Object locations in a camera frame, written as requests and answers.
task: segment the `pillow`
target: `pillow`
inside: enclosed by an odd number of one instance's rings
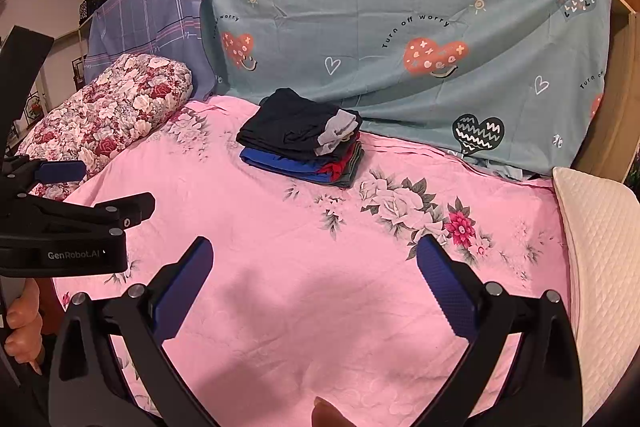
[[[135,140],[164,124],[191,94],[191,71],[153,55],[121,55],[96,80],[38,122],[18,154],[82,160],[80,182],[37,185],[32,194],[62,201]]]
[[[625,185],[556,167],[586,423],[640,345],[640,204]]]

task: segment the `black heart print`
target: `black heart print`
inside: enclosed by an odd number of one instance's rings
[[[453,136],[460,143],[462,153],[472,155],[478,151],[496,149],[504,138],[504,124],[492,116],[478,123],[472,114],[463,114],[453,123]]]

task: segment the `metal screw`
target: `metal screw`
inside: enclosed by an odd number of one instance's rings
[[[75,305],[78,305],[78,304],[82,304],[85,299],[86,299],[86,293],[80,292],[80,293],[76,293],[73,297],[71,297],[71,302],[73,302],[73,304]]]
[[[143,284],[134,284],[131,288],[127,290],[127,295],[131,298],[140,297],[145,292],[145,285]]]
[[[558,303],[561,300],[560,294],[556,290],[548,290],[545,293],[545,296],[547,299],[549,299],[551,302],[554,302],[554,303]]]
[[[493,295],[494,297],[501,295],[503,291],[502,286],[500,286],[497,282],[488,282],[484,285],[484,289],[486,289],[489,295]]]

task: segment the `red cloth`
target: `red cloth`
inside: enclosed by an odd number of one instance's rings
[[[347,152],[339,161],[327,163],[327,165],[325,165],[318,171],[318,174],[320,174],[321,172],[330,172],[331,181],[332,182],[337,181],[338,178],[342,176],[342,173],[344,172],[344,168],[347,166],[347,163],[349,163],[349,161],[351,160],[351,157],[353,156],[353,151],[354,149],[356,149],[356,142],[358,141],[359,138],[360,138],[360,133],[356,135],[356,139],[353,141],[351,146],[347,149]]]

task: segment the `white quilted pillow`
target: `white quilted pillow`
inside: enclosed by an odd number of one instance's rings
[[[640,204],[612,180],[566,168],[555,168],[553,176],[569,246],[586,422],[640,345]]]

